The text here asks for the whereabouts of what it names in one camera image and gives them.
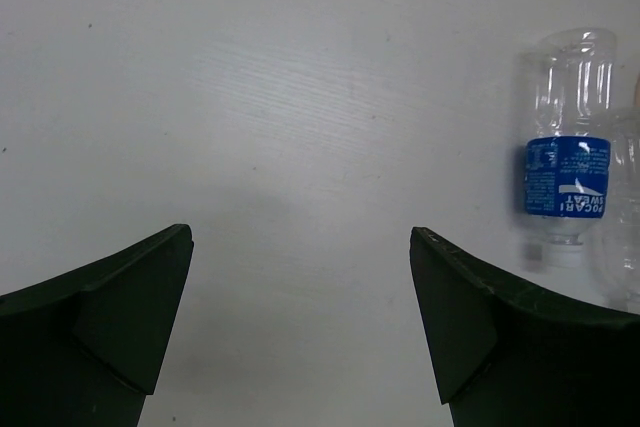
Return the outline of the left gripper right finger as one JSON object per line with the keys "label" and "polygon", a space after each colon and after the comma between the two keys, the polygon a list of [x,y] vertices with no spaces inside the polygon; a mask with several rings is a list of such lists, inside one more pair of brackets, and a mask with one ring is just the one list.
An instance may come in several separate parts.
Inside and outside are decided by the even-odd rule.
{"label": "left gripper right finger", "polygon": [[635,426],[639,318],[553,292],[433,231],[410,264],[441,402],[457,426]]}

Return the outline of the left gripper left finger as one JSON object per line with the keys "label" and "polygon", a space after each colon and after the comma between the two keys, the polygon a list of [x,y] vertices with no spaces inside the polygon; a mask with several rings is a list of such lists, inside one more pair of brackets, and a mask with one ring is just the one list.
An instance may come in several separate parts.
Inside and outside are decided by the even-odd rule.
{"label": "left gripper left finger", "polygon": [[135,426],[155,391],[194,243],[172,225],[1,297],[4,426]]}

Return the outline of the clear plastic bottle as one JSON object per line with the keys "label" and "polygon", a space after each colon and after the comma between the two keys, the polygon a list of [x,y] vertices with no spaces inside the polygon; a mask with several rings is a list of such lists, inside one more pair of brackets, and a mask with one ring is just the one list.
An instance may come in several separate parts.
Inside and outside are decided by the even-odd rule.
{"label": "clear plastic bottle", "polygon": [[596,269],[611,306],[639,312],[639,108],[610,125],[611,165],[605,214],[596,234]]}

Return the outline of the blue label water bottle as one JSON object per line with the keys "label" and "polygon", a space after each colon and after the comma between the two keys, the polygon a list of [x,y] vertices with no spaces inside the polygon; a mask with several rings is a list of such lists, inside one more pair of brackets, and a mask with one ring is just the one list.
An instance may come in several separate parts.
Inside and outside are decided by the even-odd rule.
{"label": "blue label water bottle", "polygon": [[523,207],[547,266],[580,266],[583,236],[605,213],[616,48],[610,30],[582,27],[547,36],[523,58]]}

